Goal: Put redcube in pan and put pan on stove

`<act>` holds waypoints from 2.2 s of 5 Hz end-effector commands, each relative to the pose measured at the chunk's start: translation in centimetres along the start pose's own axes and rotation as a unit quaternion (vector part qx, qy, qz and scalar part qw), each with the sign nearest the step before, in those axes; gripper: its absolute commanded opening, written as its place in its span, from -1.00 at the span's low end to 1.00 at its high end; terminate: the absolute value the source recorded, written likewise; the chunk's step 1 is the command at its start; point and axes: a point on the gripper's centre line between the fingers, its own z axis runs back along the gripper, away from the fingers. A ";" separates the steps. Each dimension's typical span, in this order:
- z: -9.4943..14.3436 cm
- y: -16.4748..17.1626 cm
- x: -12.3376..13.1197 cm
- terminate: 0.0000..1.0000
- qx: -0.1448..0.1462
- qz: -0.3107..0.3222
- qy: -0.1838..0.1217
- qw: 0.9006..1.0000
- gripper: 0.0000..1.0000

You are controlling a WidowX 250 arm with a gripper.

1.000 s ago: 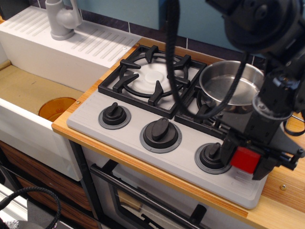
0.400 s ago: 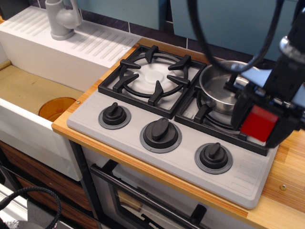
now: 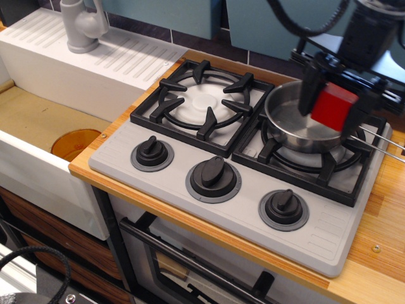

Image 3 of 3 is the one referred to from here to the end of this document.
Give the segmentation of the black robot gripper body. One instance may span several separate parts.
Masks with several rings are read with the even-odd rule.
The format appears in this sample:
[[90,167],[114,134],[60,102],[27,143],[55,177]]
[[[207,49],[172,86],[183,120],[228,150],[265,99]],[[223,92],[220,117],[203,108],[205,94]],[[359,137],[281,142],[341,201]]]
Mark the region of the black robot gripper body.
[[317,61],[325,70],[326,82],[329,76],[337,77],[346,68],[359,72],[370,70],[388,50],[395,37],[402,41],[404,28],[403,9],[356,9],[335,54],[336,65],[326,53],[317,53]]

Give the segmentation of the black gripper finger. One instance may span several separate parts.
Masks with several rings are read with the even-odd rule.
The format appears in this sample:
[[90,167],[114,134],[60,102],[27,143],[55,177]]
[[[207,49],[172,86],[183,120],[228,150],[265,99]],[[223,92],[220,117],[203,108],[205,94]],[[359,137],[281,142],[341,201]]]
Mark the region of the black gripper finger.
[[341,131],[341,138],[346,139],[353,134],[354,131],[367,119],[372,111],[379,105],[380,95],[367,91],[359,95],[358,100],[349,110],[343,129]]
[[299,112],[306,116],[312,112],[316,100],[326,85],[326,70],[317,62],[311,61],[304,69],[299,97]]

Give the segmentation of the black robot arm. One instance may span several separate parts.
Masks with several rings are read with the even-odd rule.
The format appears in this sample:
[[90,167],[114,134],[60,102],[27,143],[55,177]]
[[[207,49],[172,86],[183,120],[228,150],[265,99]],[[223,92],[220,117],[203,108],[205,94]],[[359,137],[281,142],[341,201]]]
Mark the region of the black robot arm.
[[404,1],[356,1],[337,47],[322,47],[306,63],[298,110],[349,137],[373,110],[388,106],[400,113],[404,99],[389,101],[391,84],[404,85],[404,69],[389,48],[401,46]]

